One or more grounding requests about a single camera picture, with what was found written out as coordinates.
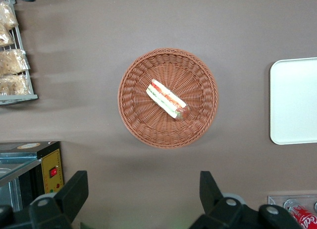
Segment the red can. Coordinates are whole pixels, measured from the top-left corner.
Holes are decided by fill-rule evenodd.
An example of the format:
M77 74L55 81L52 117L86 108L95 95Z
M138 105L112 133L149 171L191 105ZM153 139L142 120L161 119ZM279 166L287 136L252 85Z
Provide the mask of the red can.
M304 229L317 229L317 217L301 205L296 199L288 199L283 207Z

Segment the plastic bag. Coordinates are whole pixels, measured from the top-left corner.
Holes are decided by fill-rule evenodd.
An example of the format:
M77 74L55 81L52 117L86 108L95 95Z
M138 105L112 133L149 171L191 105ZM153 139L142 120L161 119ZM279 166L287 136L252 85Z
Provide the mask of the plastic bag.
M0 78L0 95L31 94L26 75L7 75Z
M30 69L25 51L12 49L0 52L0 76L6 74L17 74Z
M14 44L14 40L9 31L0 23L0 47Z
M8 2L0 2L0 22L7 30L11 30L18 25L18 21Z
M172 118L184 120L191 112L187 104L155 79L146 89L147 94Z

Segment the red switch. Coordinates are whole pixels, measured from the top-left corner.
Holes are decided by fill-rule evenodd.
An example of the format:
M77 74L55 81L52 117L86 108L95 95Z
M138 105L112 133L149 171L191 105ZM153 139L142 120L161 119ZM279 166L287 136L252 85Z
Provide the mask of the red switch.
M52 178L55 175L57 175L57 168L56 167L54 167L53 169L50 170L50 178Z

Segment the metal rack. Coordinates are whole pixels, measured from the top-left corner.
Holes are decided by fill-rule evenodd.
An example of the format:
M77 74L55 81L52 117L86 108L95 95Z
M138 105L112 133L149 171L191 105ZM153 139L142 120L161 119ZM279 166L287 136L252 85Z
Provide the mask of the metal rack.
M5 0L5 1L9 2L9 5L10 5L10 7L15 15L14 7L13 7L13 5L15 4L15 0ZM12 44L10 46L2 47L2 48L0 48L0 50L1 49L3 51L11 50L11 49L22 49L23 50L19 26L16 26L12 30L10 30L10 33L14 39L14 44ZM32 83L31 83L31 77L30 77L29 70L26 70L22 73L25 74L25 76L26 76L26 80L27 80L28 86L30 88L31 94L0 96L0 105L16 104L18 102L27 101L27 100L34 100L34 99L38 98L38 96L36 94L34 94L34 92L33 92L33 87L32 87Z

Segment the round brown basket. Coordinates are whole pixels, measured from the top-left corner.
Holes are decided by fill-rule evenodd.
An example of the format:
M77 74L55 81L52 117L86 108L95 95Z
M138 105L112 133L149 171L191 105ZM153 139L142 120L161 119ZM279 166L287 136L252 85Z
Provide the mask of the round brown basket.
M156 79L191 109L185 120L175 120L146 93ZM193 54L161 48L137 58L119 88L122 120L140 141L157 148L178 148L199 139L210 127L218 104L217 86L207 66Z

